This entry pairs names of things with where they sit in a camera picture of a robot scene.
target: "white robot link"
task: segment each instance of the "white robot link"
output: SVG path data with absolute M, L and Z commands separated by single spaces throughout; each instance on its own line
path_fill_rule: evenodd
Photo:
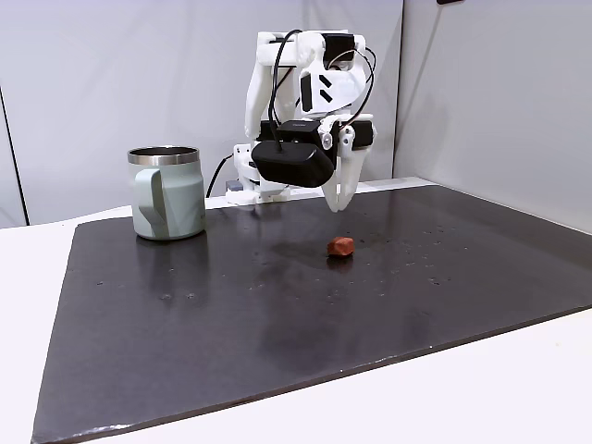
M 347 31 L 259 32 L 245 112 L 252 142 L 234 147 L 239 182 L 228 186 L 231 202 L 286 200 L 289 185 L 321 186 L 333 212 L 345 209 L 376 136 L 372 115 L 362 114 L 374 85 L 366 50 L 364 37 Z

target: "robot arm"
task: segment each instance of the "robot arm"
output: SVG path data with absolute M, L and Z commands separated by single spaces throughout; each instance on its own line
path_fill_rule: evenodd
M 256 142 L 251 159 L 245 161 L 253 167 L 252 160 L 257 173 L 270 183 L 322 186 L 330 209 L 337 212 L 355 194 L 376 132 L 371 115 L 356 116 L 350 110 L 366 86 L 365 40 L 347 31 L 305 31 L 284 43 L 277 78 L 285 78 L 285 86 L 277 88 L 274 103 L 283 123 L 274 138 L 269 127 L 275 129 L 277 123 L 262 121 L 261 116 L 269 106 L 273 66 L 286 35 L 258 35 L 245 112 L 245 133 Z M 298 100 L 293 88 L 296 69 L 300 71 Z M 298 102 L 302 117 L 294 120 Z

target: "stainless steel mug rim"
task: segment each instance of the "stainless steel mug rim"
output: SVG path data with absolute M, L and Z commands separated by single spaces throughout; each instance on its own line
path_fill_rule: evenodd
M 190 146 L 147 146 L 128 152 L 128 162 L 150 167 L 190 164 L 198 160 L 200 160 L 200 150 Z

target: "white table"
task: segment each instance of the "white table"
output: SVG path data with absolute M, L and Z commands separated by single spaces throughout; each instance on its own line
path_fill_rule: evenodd
M 390 179 L 360 184 L 358 192 L 425 185 L 430 182 Z M 230 206 L 224 198 L 206 202 L 222 206 Z M 75 227 L 130 211 L 0 230 L 2 442 L 31 439 Z M 98 442 L 592 442 L 591 312 Z

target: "black cable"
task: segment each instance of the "black cable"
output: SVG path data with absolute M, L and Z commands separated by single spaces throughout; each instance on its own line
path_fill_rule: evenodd
M 212 177 L 212 181 L 210 182 L 210 186 L 207 189 L 207 194 L 205 195 L 205 197 L 210 197 L 210 194 L 212 194 L 212 189 L 214 188 L 214 183 L 216 183 L 216 179 L 218 177 L 218 174 L 220 173 L 220 170 L 222 169 L 222 167 L 224 166 L 224 164 L 226 163 L 227 160 L 230 159 L 230 157 L 232 157 L 234 154 L 231 154 L 225 158 L 223 158 L 220 163 L 218 164 L 218 168 L 216 168 L 216 172 L 214 173 L 214 176 Z
M 273 82 L 272 82 L 272 88 L 271 88 L 271 99 L 269 100 L 269 107 L 267 108 L 267 117 L 269 118 L 269 128 L 271 129 L 271 132 L 274 135 L 274 139 L 276 141 L 277 144 L 277 150 L 281 152 L 281 142 L 279 141 L 279 136 L 278 136 L 278 131 L 276 129 L 276 121 L 274 120 L 273 117 L 273 112 L 274 110 L 274 105 L 276 103 L 276 93 L 278 92 L 278 69 L 279 69 L 279 60 L 281 58 L 281 53 L 284 52 L 284 47 L 286 46 L 286 43 L 288 42 L 288 39 L 298 33 L 298 32 L 302 32 L 301 30 L 292 30 L 290 32 L 288 32 L 286 34 L 286 36 L 284 37 L 283 42 L 281 43 L 281 45 L 279 46 L 279 50 L 277 51 L 277 56 L 276 56 L 276 63 L 274 63 L 274 75 L 273 75 Z
M 4 95 L 2 94 L 2 88 L 0 87 L 0 112 L 4 114 L 4 123 L 6 124 L 6 132 L 8 134 L 8 145 L 10 146 L 10 153 L 12 154 L 12 164 L 15 168 L 15 176 L 17 178 L 18 195 L 20 197 L 20 203 L 22 204 L 22 213 L 25 216 L 25 224 L 29 226 L 31 224 L 29 220 L 29 212 L 27 211 L 27 204 L 25 203 L 25 193 L 22 190 L 22 183 L 20 182 L 19 167 L 17 166 L 17 157 L 15 155 L 15 148 L 12 144 L 12 136 L 10 134 L 10 127 L 8 126 L 8 114 L 6 113 L 6 106 L 4 104 Z
M 366 51 L 368 51 L 372 57 L 374 58 L 374 63 L 372 64 L 372 70 L 375 71 L 376 70 L 376 53 L 374 51 L 372 51 L 369 47 L 366 46 Z
M 338 58 L 340 58 L 341 56 L 345 56 L 348 53 L 358 53 L 366 61 L 366 63 L 368 64 L 368 68 L 370 69 L 370 78 L 369 78 L 370 79 L 370 87 L 368 88 L 368 91 L 366 92 L 366 96 L 364 98 L 364 101 L 362 102 L 362 104 L 360 105 L 360 107 L 358 108 L 358 110 L 356 111 L 356 113 L 347 122 L 345 122 L 342 125 L 343 127 L 347 127 L 348 125 L 350 125 L 356 118 L 358 118 L 358 116 L 360 116 L 360 114 L 362 114 L 362 110 L 364 109 L 366 103 L 368 102 L 368 99 L 370 98 L 370 93 L 372 92 L 372 88 L 374 87 L 374 68 L 370 64 L 370 60 L 368 60 L 368 57 L 366 57 L 364 54 L 362 54 L 357 49 L 350 49 L 348 51 L 345 51 L 345 52 L 339 54 L 337 57 L 335 57 L 333 60 L 331 60 L 327 66 L 329 68 L 331 68 L 331 66 L 333 65 L 333 63 Z
M 368 103 L 368 99 L 370 98 L 370 93 L 372 92 L 372 88 L 374 87 L 374 69 L 372 68 L 372 65 L 370 65 L 370 60 L 368 60 L 368 57 L 366 57 L 364 54 L 362 54 L 357 49 L 355 51 L 356 51 L 356 53 L 358 53 L 360 56 L 362 56 L 364 58 L 364 60 L 368 64 L 368 67 L 370 68 L 370 86 L 368 87 L 368 91 L 366 92 L 366 96 L 365 96 L 364 100 L 362 101 L 362 104 L 360 105 L 360 107 L 358 108 L 356 113 L 347 122 L 345 122 L 345 124 L 343 125 L 344 127 L 347 127 L 348 125 L 350 125 L 356 118 L 358 118 L 358 116 L 360 116 L 362 114 L 362 110 L 364 109 L 364 107 Z
M 286 79 L 288 78 L 288 76 L 290 75 L 290 73 L 294 70 L 294 67 L 290 67 L 290 69 L 288 69 L 288 71 L 286 71 L 286 74 L 284 74 L 284 77 L 281 78 L 281 80 L 279 81 L 279 83 L 277 84 L 277 89 L 279 90 L 279 87 L 281 86 L 281 84 L 286 81 Z M 278 118 L 278 114 L 276 113 L 276 106 L 274 104 L 274 117 L 277 120 L 277 124 L 281 125 L 281 122 L 279 121 Z

